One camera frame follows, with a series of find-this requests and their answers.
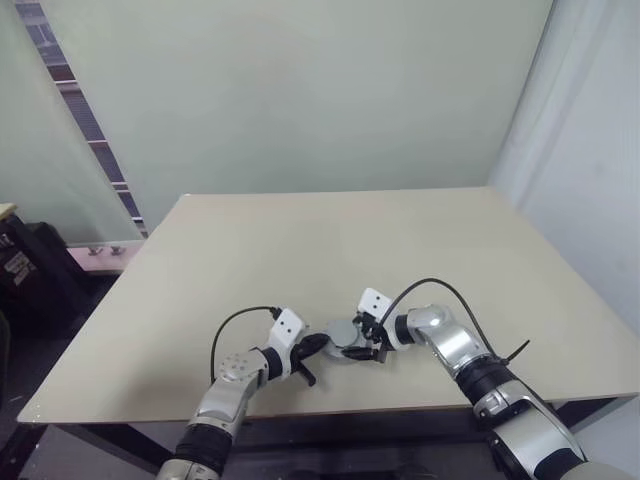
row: black cable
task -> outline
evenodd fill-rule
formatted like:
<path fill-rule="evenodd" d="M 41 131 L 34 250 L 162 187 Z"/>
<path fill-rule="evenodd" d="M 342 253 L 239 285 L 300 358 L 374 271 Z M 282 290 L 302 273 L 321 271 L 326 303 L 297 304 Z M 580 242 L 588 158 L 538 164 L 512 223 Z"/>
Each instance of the black cable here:
<path fill-rule="evenodd" d="M 404 297 L 406 297 L 409 293 L 411 293 L 412 290 L 414 290 L 415 288 L 419 287 L 420 285 L 424 285 L 425 283 L 437 283 L 438 285 L 441 285 L 441 286 L 445 287 L 447 290 L 449 290 L 451 293 L 453 293 L 455 295 L 455 297 L 458 299 L 458 301 L 462 304 L 464 309 L 466 310 L 467 315 L 469 315 L 469 318 L 471 319 L 471 322 L 473 322 L 474 328 L 478 332 L 478 335 L 480 335 L 480 338 L 482 339 L 483 343 L 487 347 L 487 350 L 489 350 L 489 352 L 493 356 L 495 356 L 496 358 L 500 358 L 500 357 L 498 357 L 498 355 L 496 355 L 495 350 L 493 350 L 493 347 L 491 346 L 491 343 L 489 343 L 489 340 L 487 339 L 487 337 L 484 334 L 484 331 L 480 327 L 480 324 L 478 323 L 478 320 L 476 319 L 476 316 L 471 311 L 471 307 L 469 307 L 469 304 L 464 299 L 464 297 L 452 285 L 450 285 L 447 282 L 445 282 L 444 280 L 440 280 L 439 278 L 436 278 L 436 277 L 423 278 L 421 280 L 413 282 L 411 285 L 409 285 L 407 288 L 405 288 L 404 291 L 400 295 L 398 295 L 393 302 L 391 302 L 391 305 L 389 305 L 389 308 L 387 309 L 387 311 L 384 312 L 384 315 L 380 319 L 380 323 L 378 324 L 378 328 L 376 329 L 375 333 L 376 334 L 380 334 L 380 331 L 383 328 L 384 322 L 387 321 L 387 318 L 389 318 L 389 315 L 391 315 L 391 312 L 398 306 L 398 304 L 402 301 L 402 299 Z"/>
<path fill-rule="evenodd" d="M 222 329 L 227 325 L 227 323 L 229 323 L 231 320 L 233 320 L 234 318 L 236 318 L 239 315 L 242 315 L 244 313 L 249 313 L 249 312 L 255 312 L 258 310 L 268 310 L 269 312 L 271 312 L 271 316 L 276 319 L 278 318 L 278 316 L 280 315 L 280 313 L 282 312 L 282 310 L 278 307 L 270 307 L 267 305 L 260 305 L 258 307 L 249 307 L 249 308 L 243 308 L 242 310 L 238 310 L 236 313 L 233 313 L 231 315 L 229 315 L 224 322 L 222 322 L 222 324 L 218 327 L 218 331 L 216 332 L 216 336 L 213 337 L 213 343 L 211 344 L 211 363 L 210 363 L 210 377 L 211 377 L 211 383 L 213 383 L 216 379 L 215 376 L 215 360 L 216 360 L 216 346 L 218 345 L 218 338 L 220 338 L 220 334 L 222 333 Z"/>

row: white wall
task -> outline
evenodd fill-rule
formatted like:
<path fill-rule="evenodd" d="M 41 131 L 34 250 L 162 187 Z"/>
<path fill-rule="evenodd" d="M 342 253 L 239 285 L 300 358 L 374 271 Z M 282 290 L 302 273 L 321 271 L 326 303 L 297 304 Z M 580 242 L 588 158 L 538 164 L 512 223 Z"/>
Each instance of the white wall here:
<path fill-rule="evenodd" d="M 140 234 L 98 165 L 11 0 L 0 0 L 0 203 L 70 243 Z"/>
<path fill-rule="evenodd" d="M 183 193 L 485 185 L 550 0 L 43 0 L 147 227 Z"/>
<path fill-rule="evenodd" d="M 639 20 L 636 0 L 556 3 L 492 175 L 630 335 L 640 323 Z M 636 399 L 578 434 L 592 459 L 639 475 L 639 409 Z"/>

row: floor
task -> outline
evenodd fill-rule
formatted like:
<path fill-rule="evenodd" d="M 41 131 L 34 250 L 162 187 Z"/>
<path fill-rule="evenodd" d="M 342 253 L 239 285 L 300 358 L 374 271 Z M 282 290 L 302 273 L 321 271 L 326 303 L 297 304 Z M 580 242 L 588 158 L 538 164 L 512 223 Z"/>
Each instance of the floor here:
<path fill-rule="evenodd" d="M 0 409 L 0 447 L 16 426 L 15 418 L 35 392 L 47 372 L 69 344 L 70 339 L 14 339 L 11 346 L 6 404 Z M 156 442 L 173 449 L 183 432 L 183 423 L 134 424 Z M 232 455 L 224 478 L 294 478 L 295 470 L 322 474 L 395 471 L 401 465 L 421 465 L 432 476 L 398 478 L 441 478 L 447 480 L 503 479 L 496 471 L 488 448 L 483 444 L 385 446 L 324 451 L 290 450 Z M 117 459 L 83 441 L 49 427 L 26 463 L 21 478 L 29 480 L 150 480 L 153 475 Z M 371 475 L 365 478 L 377 478 Z"/>

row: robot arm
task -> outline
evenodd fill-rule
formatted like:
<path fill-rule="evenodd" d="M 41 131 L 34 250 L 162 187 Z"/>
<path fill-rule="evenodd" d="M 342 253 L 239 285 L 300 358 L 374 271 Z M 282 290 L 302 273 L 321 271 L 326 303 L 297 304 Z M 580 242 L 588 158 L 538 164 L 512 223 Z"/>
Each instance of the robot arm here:
<path fill-rule="evenodd" d="M 269 381 L 284 380 L 295 372 L 300 372 L 309 386 L 315 383 L 302 360 L 321 350 L 328 337 L 303 337 L 305 329 L 302 320 L 285 308 L 266 345 L 224 359 L 175 455 L 164 463 L 157 480 L 218 480 L 253 394 Z"/>
<path fill-rule="evenodd" d="M 381 293 L 365 290 L 358 306 L 365 338 L 381 341 L 378 352 L 428 345 L 473 405 L 476 418 L 491 430 L 490 447 L 508 478 L 631 479 L 613 467 L 588 462 L 555 412 L 458 323 L 447 307 L 430 305 L 406 315 L 392 312 L 380 338 L 373 338 L 377 322 L 390 305 L 391 300 Z"/>

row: beige tabletop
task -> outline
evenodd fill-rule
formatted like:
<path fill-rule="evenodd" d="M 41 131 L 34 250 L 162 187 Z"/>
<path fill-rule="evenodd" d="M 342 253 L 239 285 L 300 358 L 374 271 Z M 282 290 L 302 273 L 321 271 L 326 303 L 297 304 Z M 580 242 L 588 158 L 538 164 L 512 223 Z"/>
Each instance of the beige tabletop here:
<path fill-rule="evenodd" d="M 16 209 L 13 203 L 0 203 L 0 220 L 4 220 Z"/>
<path fill-rule="evenodd" d="M 638 338 L 489 188 L 182 197 L 19 416 L 21 422 L 184 420 L 209 382 L 221 321 L 287 305 L 311 327 L 352 318 L 365 287 L 388 296 L 424 276 L 453 283 L 512 369 L 548 400 L 638 392 Z M 449 304 L 438 286 L 406 307 Z M 261 345 L 271 320 L 229 325 L 219 355 Z M 254 416 L 435 408 L 467 402 L 425 348 L 387 363 L 307 361 L 318 377 L 272 382 Z"/>

